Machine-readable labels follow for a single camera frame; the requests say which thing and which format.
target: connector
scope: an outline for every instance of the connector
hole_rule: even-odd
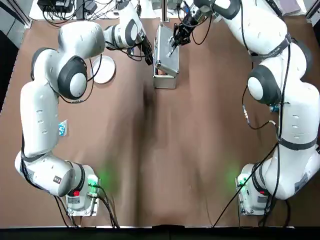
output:
[[[93,187],[93,188],[99,188],[99,185],[97,184],[92,184],[92,183],[88,183],[89,187]]]
[[[138,6],[136,7],[136,14],[138,14],[139,18],[140,18],[140,15],[141,15],[141,5],[138,4]]]
[[[97,199],[99,197],[98,193],[96,192],[88,192],[87,195],[92,199]]]
[[[243,109],[243,113],[244,113],[244,118],[246,119],[246,122],[250,125],[249,117],[248,117],[248,113],[247,113],[245,105],[242,105],[242,109]]]
[[[83,103],[83,102],[84,102],[84,100],[78,99],[78,100],[72,101],[71,103],[72,104],[80,104],[80,103]]]

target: label sticker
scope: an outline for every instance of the label sticker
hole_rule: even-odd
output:
[[[68,204],[79,204],[80,197],[68,197]]]
[[[22,171],[22,165],[20,164],[20,172],[23,173]],[[26,169],[27,175],[29,177],[29,180],[33,182],[33,178],[34,178],[34,171],[30,170],[30,169]]]
[[[58,176],[54,176],[53,181],[54,181],[55,183],[57,183],[57,184],[60,184],[60,183],[61,183],[61,178],[58,177]]]
[[[267,203],[268,198],[266,196],[258,196],[258,203]]]
[[[308,175],[305,173],[300,181],[294,184],[294,193],[296,194],[308,182]]]

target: silver metal box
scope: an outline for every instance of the silver metal box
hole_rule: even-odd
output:
[[[179,74],[179,47],[171,56],[172,50],[169,42],[173,36],[173,31],[162,23],[159,24],[156,37],[154,39],[154,58],[153,58],[153,86],[158,89],[175,89],[177,75]]]

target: black strap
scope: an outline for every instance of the black strap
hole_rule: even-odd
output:
[[[118,46],[116,38],[115,38],[115,29],[116,29],[116,25],[114,25],[111,29],[111,38],[112,38],[113,45],[116,46],[117,49],[119,49],[120,47]]]
[[[25,149],[25,138],[24,138],[24,133],[22,133],[22,143],[21,143],[21,171],[23,173],[23,176],[25,178],[25,180],[32,185],[33,187],[35,187],[36,189],[41,189],[39,186],[35,185],[33,182],[31,182],[30,178],[29,178],[29,173],[25,164],[25,160],[26,159],[30,159],[30,157],[26,157],[25,153],[24,153],[24,149]]]
[[[259,163],[260,163],[260,162],[257,162],[257,163],[255,163],[255,164],[253,165],[252,170],[251,170],[252,173],[256,170],[257,165],[258,165]],[[268,196],[268,195],[269,195],[268,190],[267,190],[266,188],[263,188],[262,186],[260,186],[260,184],[259,184],[259,182],[258,182],[258,180],[257,180],[257,177],[256,177],[256,173],[253,173],[253,174],[252,174],[252,183],[253,183],[254,188],[255,188],[260,194],[262,194],[262,195],[264,195],[264,196]]]
[[[287,141],[283,138],[279,139],[278,137],[277,137],[277,141],[279,144],[286,147],[287,149],[298,151],[298,150],[306,150],[306,149],[313,147],[317,143],[317,137],[310,142],[302,143],[302,144],[293,143],[293,142]]]
[[[290,33],[288,32],[285,35],[284,40],[271,52],[269,52],[267,54],[251,53],[251,59],[252,59],[252,61],[261,61],[261,60],[268,59],[268,58],[274,58],[274,57],[278,56],[279,54],[281,54],[283,52],[283,50],[285,50],[291,43],[292,43],[292,38],[290,36]]]
[[[75,164],[77,164],[79,166],[80,170],[81,170],[81,179],[79,181],[79,184],[75,187],[75,189],[73,189],[72,191],[70,191],[68,193],[68,196],[70,196],[70,197],[74,197],[74,192],[75,191],[79,191],[80,192],[82,190],[82,188],[84,187],[84,184],[85,184],[85,177],[86,177],[85,169],[81,164],[76,163],[76,162],[75,162]]]

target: electronic device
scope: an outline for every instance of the electronic device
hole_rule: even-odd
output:
[[[37,5],[45,12],[71,13],[74,0],[38,0]]]

